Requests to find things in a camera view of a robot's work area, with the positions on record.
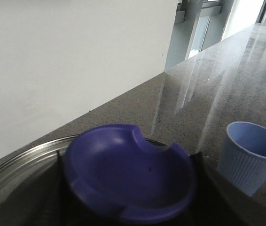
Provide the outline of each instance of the blue plastic bowl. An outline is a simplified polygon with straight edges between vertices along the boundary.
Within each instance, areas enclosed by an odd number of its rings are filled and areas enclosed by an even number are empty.
[[[79,135],[64,159],[66,179],[91,210],[126,223],[150,224],[181,213],[196,176],[182,147],[156,146],[138,126],[112,124]]]

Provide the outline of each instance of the ribbed cup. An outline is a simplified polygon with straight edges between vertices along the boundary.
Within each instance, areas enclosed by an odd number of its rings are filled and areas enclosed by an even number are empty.
[[[217,170],[252,196],[266,181],[266,128],[243,121],[230,123]]]

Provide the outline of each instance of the speckled countertop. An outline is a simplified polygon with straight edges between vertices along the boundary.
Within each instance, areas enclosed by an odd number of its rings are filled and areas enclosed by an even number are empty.
[[[227,124],[266,127],[266,26],[253,25],[25,147],[109,123],[139,125],[145,137],[177,142],[217,164]],[[253,196],[266,206],[266,182]]]

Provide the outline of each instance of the white wall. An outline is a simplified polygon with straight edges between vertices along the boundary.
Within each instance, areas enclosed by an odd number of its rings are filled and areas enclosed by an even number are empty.
[[[264,0],[235,0],[222,39],[254,24],[263,2]]]
[[[0,0],[0,157],[164,70],[177,0]]]

